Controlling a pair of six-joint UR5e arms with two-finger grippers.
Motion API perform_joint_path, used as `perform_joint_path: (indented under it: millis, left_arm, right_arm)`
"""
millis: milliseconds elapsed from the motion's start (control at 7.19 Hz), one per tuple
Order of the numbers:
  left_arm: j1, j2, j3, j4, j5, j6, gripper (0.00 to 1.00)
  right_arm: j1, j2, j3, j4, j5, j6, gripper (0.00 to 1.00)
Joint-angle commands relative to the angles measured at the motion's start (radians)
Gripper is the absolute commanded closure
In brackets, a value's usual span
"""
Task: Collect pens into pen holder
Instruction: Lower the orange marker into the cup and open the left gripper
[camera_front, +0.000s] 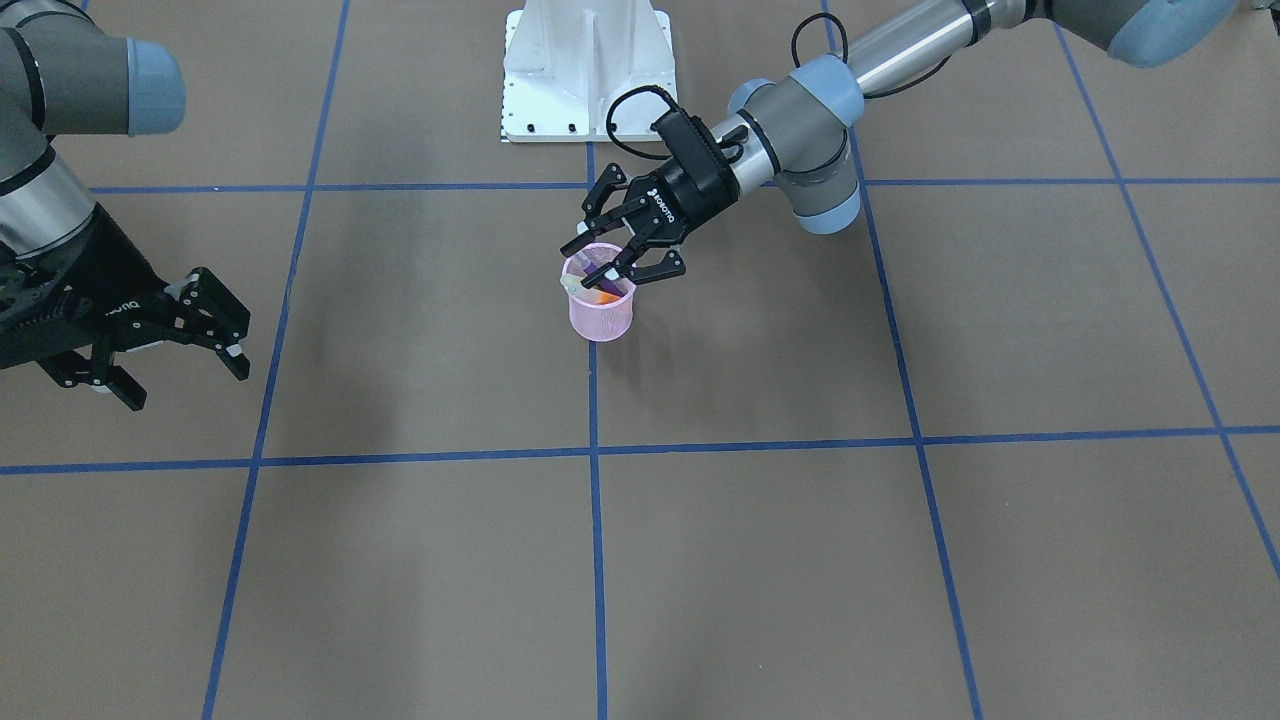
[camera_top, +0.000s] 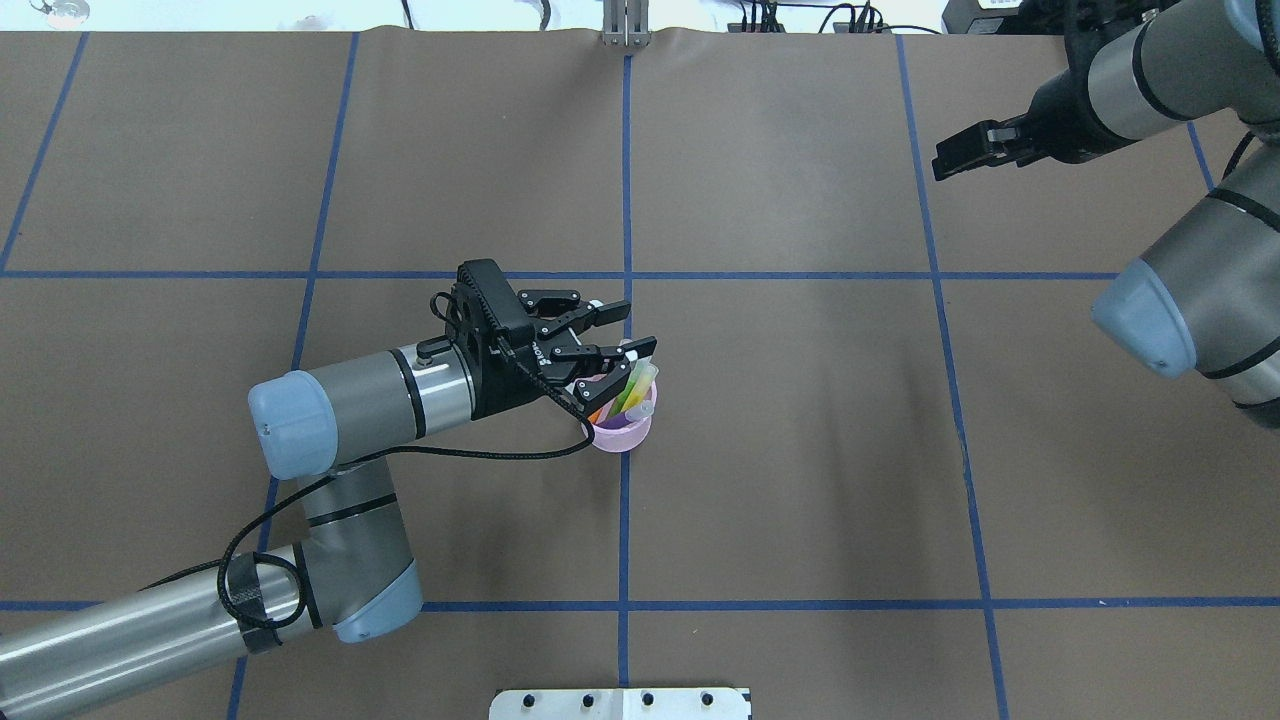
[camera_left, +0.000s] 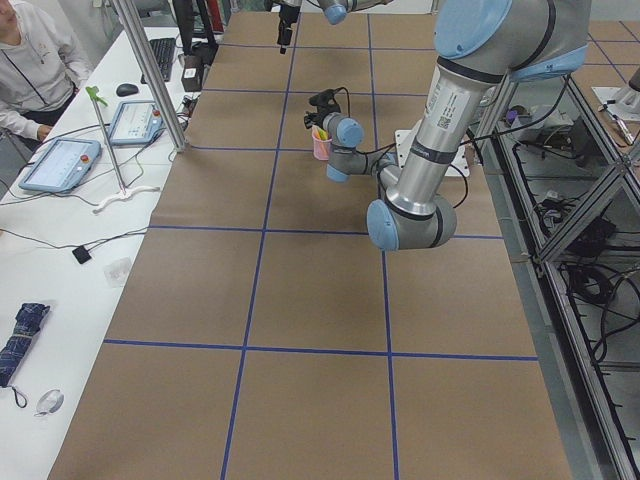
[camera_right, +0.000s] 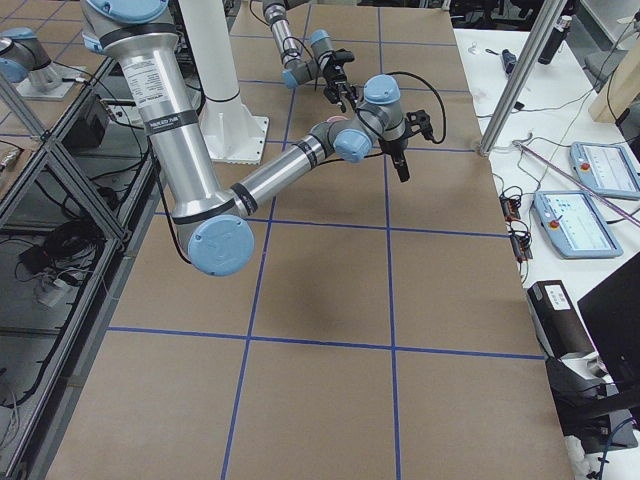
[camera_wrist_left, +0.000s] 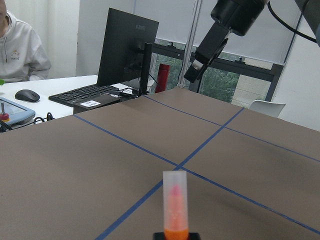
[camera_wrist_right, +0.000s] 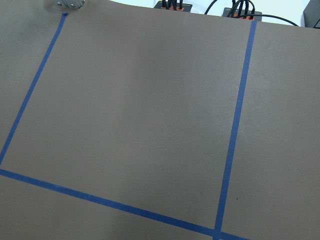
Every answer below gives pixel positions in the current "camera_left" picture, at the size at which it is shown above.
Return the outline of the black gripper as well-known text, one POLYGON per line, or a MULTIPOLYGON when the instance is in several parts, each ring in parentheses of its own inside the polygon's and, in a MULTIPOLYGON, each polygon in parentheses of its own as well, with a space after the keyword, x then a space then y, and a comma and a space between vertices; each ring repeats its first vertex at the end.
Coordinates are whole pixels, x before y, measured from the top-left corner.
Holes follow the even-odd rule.
POLYGON ((342 110, 335 99, 338 89, 326 89, 309 98, 308 103, 315 108, 314 112, 307 111, 304 116, 304 126, 311 129, 313 126, 325 131, 336 131, 339 121, 342 119, 342 110))
POLYGON ((293 25, 298 21, 298 7, 282 4, 279 11, 277 44, 280 54, 286 54, 286 48, 291 44, 293 25))

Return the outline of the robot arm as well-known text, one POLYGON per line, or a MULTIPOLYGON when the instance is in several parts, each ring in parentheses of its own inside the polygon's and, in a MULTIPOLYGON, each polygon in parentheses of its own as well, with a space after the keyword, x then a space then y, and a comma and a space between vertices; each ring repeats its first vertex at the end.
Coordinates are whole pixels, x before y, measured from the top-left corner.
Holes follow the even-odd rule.
MULTIPOLYGON (((279 7, 277 45, 279 52, 284 55, 291 44, 293 26, 298 22, 302 0, 266 0, 263 2, 266 11, 279 7)), ((331 25, 336 25, 354 11, 362 11, 378 5, 386 5, 383 0, 319 0, 317 6, 331 25)))
POLYGON ((452 205, 437 190, 488 89, 567 75, 586 58, 588 1, 448 1, 434 32, 438 53, 425 104, 405 162, 372 159, 358 151, 361 125, 343 114, 331 89, 309 100, 317 125, 331 139, 327 176, 344 182, 355 174, 377 177, 384 193, 367 210, 367 230, 383 251, 433 248, 457 224, 452 205))

